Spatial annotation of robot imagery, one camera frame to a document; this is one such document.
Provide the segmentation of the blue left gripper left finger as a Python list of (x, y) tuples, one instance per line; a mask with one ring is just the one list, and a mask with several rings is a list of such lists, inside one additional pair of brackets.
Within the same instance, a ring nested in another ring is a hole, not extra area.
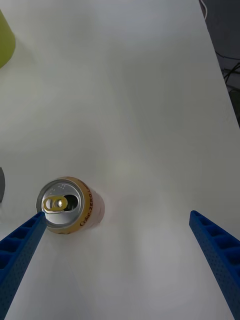
[(0, 319), (12, 304), (23, 276), (46, 230), (39, 212), (0, 241)]

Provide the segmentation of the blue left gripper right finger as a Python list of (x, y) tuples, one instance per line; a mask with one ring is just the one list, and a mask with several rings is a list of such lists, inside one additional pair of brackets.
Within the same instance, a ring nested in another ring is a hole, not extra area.
[(235, 320), (240, 319), (240, 241), (193, 210), (189, 226)]

